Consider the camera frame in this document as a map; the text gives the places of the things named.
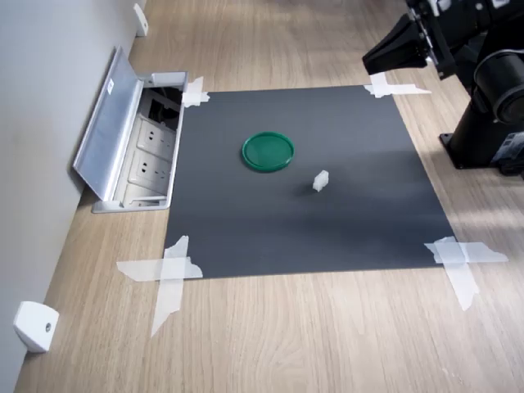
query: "green lid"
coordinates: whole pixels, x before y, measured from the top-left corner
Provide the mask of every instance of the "green lid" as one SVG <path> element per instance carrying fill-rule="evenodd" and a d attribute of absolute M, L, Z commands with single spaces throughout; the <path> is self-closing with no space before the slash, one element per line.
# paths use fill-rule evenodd
<path fill-rule="evenodd" d="M 295 147 L 281 133 L 258 133 L 242 146 L 242 157 L 248 166 L 263 172 L 287 167 L 293 159 Z"/>

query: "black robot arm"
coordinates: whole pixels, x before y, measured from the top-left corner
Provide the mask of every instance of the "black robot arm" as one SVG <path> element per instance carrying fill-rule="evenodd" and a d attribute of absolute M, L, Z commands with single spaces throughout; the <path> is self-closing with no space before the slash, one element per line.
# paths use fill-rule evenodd
<path fill-rule="evenodd" d="M 457 168 L 524 169 L 524 1 L 406 0 L 409 12 L 363 58 L 369 74 L 422 68 L 457 74 L 472 100 L 454 133 L 440 136 Z M 460 56 L 471 40 L 479 50 Z"/>

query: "electrical socket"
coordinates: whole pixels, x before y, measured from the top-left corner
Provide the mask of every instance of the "electrical socket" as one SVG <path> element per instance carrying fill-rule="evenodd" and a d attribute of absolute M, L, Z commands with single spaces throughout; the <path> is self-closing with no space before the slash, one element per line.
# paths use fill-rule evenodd
<path fill-rule="evenodd" d="M 147 120 L 142 121 L 137 147 L 164 160 L 171 161 L 174 152 L 175 133 Z"/>
<path fill-rule="evenodd" d="M 129 182 L 167 195 L 171 164 L 145 151 L 134 152 Z"/>

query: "white wall mount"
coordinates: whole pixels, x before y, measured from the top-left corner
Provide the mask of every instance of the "white wall mount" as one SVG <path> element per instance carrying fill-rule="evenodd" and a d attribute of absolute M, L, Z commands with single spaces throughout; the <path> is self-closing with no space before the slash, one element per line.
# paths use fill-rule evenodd
<path fill-rule="evenodd" d="M 147 23 L 146 16 L 142 8 L 135 3 L 133 6 L 134 14 L 137 17 L 137 37 L 146 37 L 147 31 L 149 30 L 149 24 Z"/>
<path fill-rule="evenodd" d="M 29 352 L 48 352 L 58 322 L 58 312 L 34 301 L 22 301 L 13 327 Z"/>

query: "wall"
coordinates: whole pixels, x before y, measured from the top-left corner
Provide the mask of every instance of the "wall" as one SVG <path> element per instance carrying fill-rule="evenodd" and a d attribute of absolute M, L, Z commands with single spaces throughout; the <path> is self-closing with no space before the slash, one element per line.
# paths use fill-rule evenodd
<path fill-rule="evenodd" d="M 12 328 L 42 302 L 83 185 L 70 165 L 114 46 L 136 32 L 133 0 L 18 0 L 0 13 L 0 391 L 25 347 Z"/>

